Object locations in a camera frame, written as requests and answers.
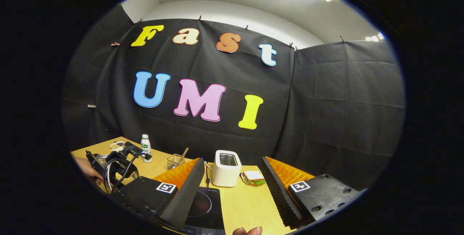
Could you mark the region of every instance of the white wall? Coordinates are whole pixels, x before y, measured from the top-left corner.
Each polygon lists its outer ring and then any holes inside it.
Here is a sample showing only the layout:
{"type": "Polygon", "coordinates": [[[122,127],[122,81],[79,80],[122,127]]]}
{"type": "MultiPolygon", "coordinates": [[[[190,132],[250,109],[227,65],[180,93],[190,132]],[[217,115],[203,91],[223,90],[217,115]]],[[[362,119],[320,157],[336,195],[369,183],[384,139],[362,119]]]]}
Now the white wall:
{"type": "MultiPolygon", "coordinates": [[[[141,5],[141,0],[126,0],[123,8],[129,17],[137,16],[136,21],[140,20],[139,10],[137,14],[132,13],[136,9],[135,5],[141,5]]],[[[145,14],[142,19],[160,20],[168,18],[188,18],[236,25],[254,32],[275,38],[285,44],[293,43],[298,49],[321,45],[324,42],[305,29],[271,13],[220,1],[209,0],[190,0],[176,1],[164,4],[157,4],[151,12],[145,14]]]]}
{"type": "Polygon", "coordinates": [[[124,0],[121,3],[132,22],[137,22],[141,18],[144,19],[159,4],[159,0],[124,0]]]}

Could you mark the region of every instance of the yellow letter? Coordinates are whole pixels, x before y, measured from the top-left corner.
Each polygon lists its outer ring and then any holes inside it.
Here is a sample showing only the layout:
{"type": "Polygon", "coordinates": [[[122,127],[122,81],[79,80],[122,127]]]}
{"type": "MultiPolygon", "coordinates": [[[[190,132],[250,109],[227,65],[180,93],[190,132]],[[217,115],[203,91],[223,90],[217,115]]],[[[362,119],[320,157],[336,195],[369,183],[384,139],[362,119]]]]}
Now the yellow letter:
{"type": "Polygon", "coordinates": [[[179,34],[173,37],[173,42],[176,44],[195,45],[200,31],[195,28],[184,28],[179,30],[179,34]]]}
{"type": "Polygon", "coordinates": [[[258,108],[262,104],[262,98],[255,95],[245,95],[246,108],[243,119],[239,121],[239,127],[254,130],[257,125],[255,123],[258,108]]]}
{"type": "Polygon", "coordinates": [[[146,26],[144,27],[144,30],[142,30],[142,33],[140,33],[139,37],[137,40],[132,43],[130,46],[142,46],[145,44],[145,39],[150,40],[156,31],[161,31],[163,30],[164,25],[151,25],[151,26],[146,26]]]}

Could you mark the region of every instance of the white toaster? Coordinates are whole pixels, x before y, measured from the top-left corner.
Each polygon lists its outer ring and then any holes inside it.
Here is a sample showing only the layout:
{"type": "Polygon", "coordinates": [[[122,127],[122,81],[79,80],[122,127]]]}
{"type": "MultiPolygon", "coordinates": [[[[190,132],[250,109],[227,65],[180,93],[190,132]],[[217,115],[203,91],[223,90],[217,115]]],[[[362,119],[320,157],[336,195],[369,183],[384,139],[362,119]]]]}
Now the white toaster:
{"type": "Polygon", "coordinates": [[[233,151],[217,150],[212,166],[212,183],[221,187],[234,187],[242,171],[239,156],[233,151]]]}

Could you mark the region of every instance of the screw hole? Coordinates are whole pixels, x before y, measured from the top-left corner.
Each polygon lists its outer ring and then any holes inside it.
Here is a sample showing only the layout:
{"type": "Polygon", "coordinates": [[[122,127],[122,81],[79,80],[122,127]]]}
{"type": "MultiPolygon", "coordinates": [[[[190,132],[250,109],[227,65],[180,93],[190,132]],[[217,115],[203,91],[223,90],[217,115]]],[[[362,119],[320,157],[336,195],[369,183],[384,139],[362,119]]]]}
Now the screw hole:
{"type": "Polygon", "coordinates": [[[322,209],[322,207],[316,206],[316,207],[313,207],[313,208],[311,209],[311,211],[316,212],[316,211],[318,211],[318,210],[320,210],[320,209],[322,209]]]}

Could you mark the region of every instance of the wooden table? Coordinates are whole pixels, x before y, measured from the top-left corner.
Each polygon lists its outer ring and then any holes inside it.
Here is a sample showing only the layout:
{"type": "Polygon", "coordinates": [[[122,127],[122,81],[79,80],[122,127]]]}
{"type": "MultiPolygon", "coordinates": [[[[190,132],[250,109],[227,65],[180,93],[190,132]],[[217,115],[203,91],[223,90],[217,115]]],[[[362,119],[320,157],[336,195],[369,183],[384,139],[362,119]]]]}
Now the wooden table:
{"type": "MultiPolygon", "coordinates": [[[[95,144],[72,152],[73,156],[85,158],[86,150],[97,154],[110,154],[109,145],[115,141],[130,141],[137,147],[140,147],[138,141],[131,141],[124,137],[118,137],[103,143],[95,144]]],[[[159,174],[167,171],[167,157],[170,154],[151,150],[153,161],[149,164],[137,158],[134,165],[139,170],[139,175],[147,178],[154,178],[159,174]]],[[[208,176],[211,179],[212,173],[208,170],[208,176]]],[[[242,171],[258,170],[257,166],[242,165],[242,171]]],[[[206,173],[203,176],[201,187],[206,187],[206,173]]],[[[224,228],[227,235],[231,235],[236,228],[243,227],[250,230],[257,226],[262,226],[262,234],[287,234],[291,232],[289,227],[285,227],[277,211],[277,207],[272,199],[267,184],[261,186],[250,186],[245,184],[241,179],[237,181],[235,187],[218,187],[210,182],[209,187],[217,188],[221,193],[222,217],[224,219],[224,228]]]]}

